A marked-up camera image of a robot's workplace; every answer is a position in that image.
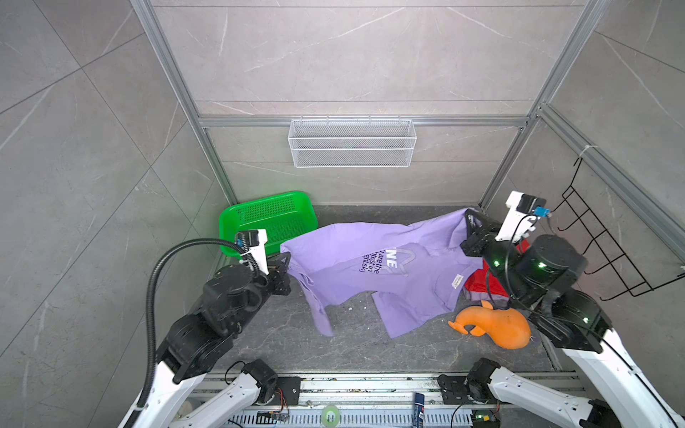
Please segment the dark marble floor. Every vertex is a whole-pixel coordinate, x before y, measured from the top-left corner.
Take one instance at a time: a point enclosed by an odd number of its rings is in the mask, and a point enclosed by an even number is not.
[[[413,223],[461,207],[315,206],[319,225],[367,221]],[[456,312],[471,303],[460,299]],[[468,370],[481,357],[515,371],[552,371],[539,333],[523,349],[509,351],[489,336],[463,336],[447,325],[455,314],[438,316],[424,326],[391,340],[374,306],[371,293],[358,294],[343,305],[328,307],[335,336],[319,333],[312,322],[301,288],[294,284],[287,297],[269,299],[235,341],[234,348],[215,366],[235,360],[262,358],[279,370]]]

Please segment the marble wall tile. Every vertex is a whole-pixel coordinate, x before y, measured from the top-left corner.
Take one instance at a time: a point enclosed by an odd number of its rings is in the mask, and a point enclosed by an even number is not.
[[[87,67],[86,74],[152,164],[186,121],[145,35]]]
[[[317,204],[473,205],[499,162],[417,162],[408,168],[295,168],[224,162],[240,201],[302,190]]]
[[[143,316],[102,394],[95,414],[90,423],[84,425],[85,427],[114,427],[121,422],[131,404],[136,400],[145,380],[146,346],[147,337]]]
[[[154,261],[189,229],[148,170],[0,357],[7,426],[88,426],[143,314]]]
[[[541,144],[538,141],[557,140],[559,137],[546,124],[539,122],[532,136],[516,158],[508,177],[519,192],[535,194],[547,200],[551,210],[562,200],[562,193],[571,183],[575,159],[570,159],[565,144]],[[540,180],[540,177],[554,179]]]
[[[497,161],[517,127],[417,127],[412,162]]]
[[[195,238],[199,236],[195,229],[191,228],[183,240]],[[198,246],[178,253],[170,263],[169,274],[160,282],[155,296],[158,344],[164,339],[169,327],[178,318],[187,314],[199,297],[202,285],[212,274],[214,260],[207,256],[202,246]],[[107,427],[113,422],[116,425],[126,415],[145,378],[146,346],[145,317],[142,317],[114,371],[112,380],[107,385],[89,427]]]
[[[152,0],[154,6],[328,7],[356,6],[582,6],[585,0]]]
[[[0,16],[2,112],[79,65],[33,1],[3,1]]]
[[[79,64],[143,33],[129,0],[36,0]]]
[[[416,127],[413,162],[499,161],[516,127]],[[210,128],[222,161],[291,162],[287,127]]]
[[[510,176],[520,191],[544,197],[548,200],[547,207],[554,208],[561,193],[571,183],[576,158],[575,152],[559,137],[541,126],[526,142]],[[678,258],[587,165],[582,164],[574,187],[651,284],[657,286],[682,272]],[[569,200],[575,207],[580,203],[580,200]],[[561,228],[573,221],[571,211],[565,206],[551,219],[554,227]],[[593,223],[596,221],[590,214],[583,219],[589,227],[595,227]],[[590,237],[579,223],[576,226],[558,233],[582,251]],[[599,257],[602,256],[596,248],[591,247],[587,257],[591,266],[599,267]],[[614,265],[622,275],[636,278],[626,259],[620,259]],[[679,357],[685,352],[685,336],[680,322],[680,302],[685,298],[682,284],[675,282],[639,297],[624,294],[611,301],[599,301],[599,297],[611,297],[625,289],[616,273],[607,267],[594,275],[583,275],[577,287],[598,300],[621,335],[626,349],[650,382],[676,411],[683,412],[685,407],[680,397],[685,393],[685,387],[673,382],[672,378],[673,373],[685,370],[685,362]]]
[[[187,122],[152,169],[192,221],[214,181],[214,172]]]
[[[229,203],[217,180],[214,180],[192,226],[202,238],[219,237],[219,216],[229,207]]]
[[[533,99],[582,8],[155,10],[195,99],[311,103]]]
[[[593,34],[552,105],[685,223],[684,100],[685,73]]]
[[[500,185],[499,189],[497,189],[497,193],[495,193],[493,200],[490,202],[490,205],[486,209],[486,212],[490,217],[494,218],[497,221],[504,221],[504,218],[507,216],[507,213],[509,212],[509,208],[507,208],[506,205],[504,205],[504,203],[507,201],[509,194],[514,190],[517,189],[516,187],[514,187],[514,183],[512,183],[509,176],[507,176]]]
[[[685,70],[685,3],[678,0],[612,0],[597,31]]]
[[[0,115],[0,147],[4,349],[148,165],[82,71]]]
[[[224,162],[292,163],[287,127],[209,128],[209,134]]]
[[[253,114],[522,114],[527,101],[195,101],[203,116]]]

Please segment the aluminum frame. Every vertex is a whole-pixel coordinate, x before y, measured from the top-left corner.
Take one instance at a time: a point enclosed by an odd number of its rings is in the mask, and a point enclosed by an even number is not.
[[[664,210],[645,189],[617,166],[601,148],[578,131],[551,105],[543,104],[540,117],[576,153],[583,153],[583,161],[615,191],[640,219],[671,249],[681,261],[685,261],[685,226]]]
[[[535,126],[539,115],[537,110],[542,103],[548,103],[559,88],[562,80],[568,73],[578,54],[592,34],[595,25],[603,14],[610,0],[589,0],[583,12],[571,32],[569,41],[566,43],[560,57],[557,59],[547,81],[538,94],[531,110],[527,116],[522,115],[445,115],[445,116],[401,116],[414,121],[416,126],[517,126],[519,132],[516,134],[512,144],[509,146],[504,158],[500,162],[493,178],[488,184],[485,193],[480,199],[479,205],[487,208],[500,185],[506,178],[516,157],[523,148],[527,137]],[[169,44],[164,37],[159,21],[155,15],[149,0],[132,0],[133,7],[140,19],[145,33],[150,39],[152,47],[159,57],[160,63],[171,83],[174,92],[181,103],[181,106],[188,117],[190,126],[198,138],[202,149],[216,175],[221,189],[226,199],[235,204],[238,202],[231,184],[226,175],[225,169],[221,164],[221,159],[216,153],[216,149],[206,131],[209,127],[235,127],[235,126],[289,126],[290,122],[298,118],[396,118],[398,116],[203,116],[200,117],[195,103],[190,96],[185,81],[179,71]]]
[[[528,116],[509,114],[472,114],[472,115],[344,115],[344,116],[202,116],[200,124],[205,128],[211,127],[289,127],[292,121],[327,119],[329,121],[350,120],[395,120],[407,119],[414,126],[516,126],[524,127],[528,122]]]
[[[131,4],[136,11],[136,15],[138,15],[142,28],[145,30],[148,39],[150,39],[152,49],[157,54],[164,74],[166,74],[166,78],[169,79],[171,88],[176,94],[176,98],[178,99],[181,108],[186,114],[186,117],[188,117],[188,123],[195,133],[197,140],[200,142],[200,146],[207,157],[207,161],[209,161],[210,166],[212,167],[212,171],[214,171],[214,175],[216,175],[216,179],[219,181],[224,196],[226,196],[226,199],[231,205],[238,203],[238,199],[228,181],[226,171],[221,164],[221,159],[216,154],[216,149],[214,148],[209,135],[207,135],[206,130],[200,125],[199,114],[195,108],[195,103],[190,96],[188,86],[183,80],[183,76],[173,58],[171,48],[164,37],[164,33],[162,32],[162,28],[157,20],[152,5],[149,0],[131,0]]]
[[[564,50],[559,56],[559,59],[557,59],[557,62],[554,64],[554,67],[552,68],[545,85],[540,91],[540,94],[538,94],[530,112],[528,113],[527,126],[523,129],[520,129],[518,134],[514,137],[514,141],[509,146],[509,149],[504,155],[502,162],[500,162],[499,167],[495,171],[493,179],[490,181],[487,189],[485,189],[485,193],[481,197],[478,205],[480,205],[483,209],[487,210],[490,206],[490,203],[493,201],[493,198],[499,190],[499,187],[504,182],[509,170],[514,165],[514,161],[519,156],[521,149],[525,145],[528,136],[532,132],[533,128],[535,128],[535,124],[537,124],[540,118],[538,112],[542,104],[549,103],[554,97],[555,93],[561,86],[562,81],[566,77],[566,74],[568,74],[576,58],[578,58],[580,51],[590,38],[590,35],[592,34],[595,26],[599,22],[601,15],[604,13],[604,10],[606,10],[610,1],[611,0],[590,0],[585,5],[585,8],[578,19],[575,28],[573,28],[573,31],[571,32],[568,42],[566,42],[566,46],[564,46]]]
[[[238,375],[237,370],[228,372],[229,379]],[[398,404],[413,403],[414,393],[425,395],[426,408],[454,408],[443,403],[437,379],[440,375],[466,376],[469,372],[421,373],[421,372],[301,372],[281,370],[278,377],[302,378],[299,402],[291,407],[316,407],[334,403],[339,408],[392,408]],[[583,395],[584,387],[576,372],[530,372],[517,373],[540,385],[561,392]],[[191,398],[204,401],[226,387],[224,370],[209,372],[190,394]],[[464,408],[494,408],[495,405],[464,405]]]

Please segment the white cable tie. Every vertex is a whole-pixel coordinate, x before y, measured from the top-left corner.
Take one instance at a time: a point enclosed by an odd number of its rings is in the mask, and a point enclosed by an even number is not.
[[[583,153],[585,153],[585,150],[587,150],[587,149],[589,149],[589,148],[591,148],[591,147],[594,147],[594,148],[596,148],[596,149],[599,148],[599,146],[592,146],[592,145],[590,145],[590,144],[585,144],[585,148],[580,152],[580,154],[578,155],[578,157],[581,158],[581,157],[583,156]]]

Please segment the green plastic basket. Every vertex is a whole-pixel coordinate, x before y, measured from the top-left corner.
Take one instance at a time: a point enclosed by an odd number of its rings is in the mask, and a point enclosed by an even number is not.
[[[268,255],[278,253],[283,242],[318,226],[309,197],[302,192],[288,192],[226,208],[219,216],[219,238],[233,241],[241,230],[266,229]],[[221,250],[228,257],[238,257],[230,248]]]

